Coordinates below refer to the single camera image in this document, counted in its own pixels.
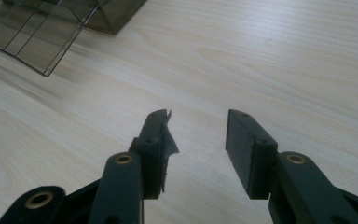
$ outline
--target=tabletop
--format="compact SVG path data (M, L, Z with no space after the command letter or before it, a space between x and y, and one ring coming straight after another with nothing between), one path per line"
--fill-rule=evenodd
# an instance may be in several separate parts
M358 195L358 1L148 0L117 35L84 29L50 77L0 52L0 216L100 178L163 108L180 153L145 223L271 223L225 152L231 108Z

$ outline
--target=bolt hole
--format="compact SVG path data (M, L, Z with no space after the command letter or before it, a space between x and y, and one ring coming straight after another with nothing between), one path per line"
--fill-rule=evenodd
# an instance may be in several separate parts
M45 206L53 199L53 193L49 191L39 192L33 195L25 203L25 207L28 209L36 209Z
M305 159L302 156L298 156L298 155L288 155L287 156L287 160L289 160L292 163L296 163L296 164L304 164L305 163Z
M105 224L120 224L121 219L117 216L110 216L106 219Z
M123 156L116 158L116 162L119 164L125 164L130 161L132 161L132 156L129 156L129 155L123 155Z

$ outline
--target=wooden table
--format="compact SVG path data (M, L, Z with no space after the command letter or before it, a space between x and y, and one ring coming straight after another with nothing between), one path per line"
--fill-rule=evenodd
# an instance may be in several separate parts
M82 31L49 78L0 52L0 216L99 178L161 108L181 153L145 223L271 222L225 152L230 108L358 195L358 1L149 0L116 36Z

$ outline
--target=light wood grain surface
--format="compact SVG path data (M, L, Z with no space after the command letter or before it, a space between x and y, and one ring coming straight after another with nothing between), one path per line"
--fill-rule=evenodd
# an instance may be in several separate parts
M83 30L49 78L0 53L0 216L99 178L161 108L181 153L147 224L271 223L225 152L230 108L358 195L358 1L149 0L116 36Z

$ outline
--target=black plastic linkage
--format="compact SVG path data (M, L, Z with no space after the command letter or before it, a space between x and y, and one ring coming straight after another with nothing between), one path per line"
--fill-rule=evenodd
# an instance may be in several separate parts
M168 130L171 113L151 113L129 152L110 157L103 177L65 196L55 186L20 196L0 224L135 224L144 223L144 199L163 189L168 157L179 152Z
M248 114L229 110L226 150L250 199L268 199L274 223L356 223L358 197L335 188L317 165L277 143Z

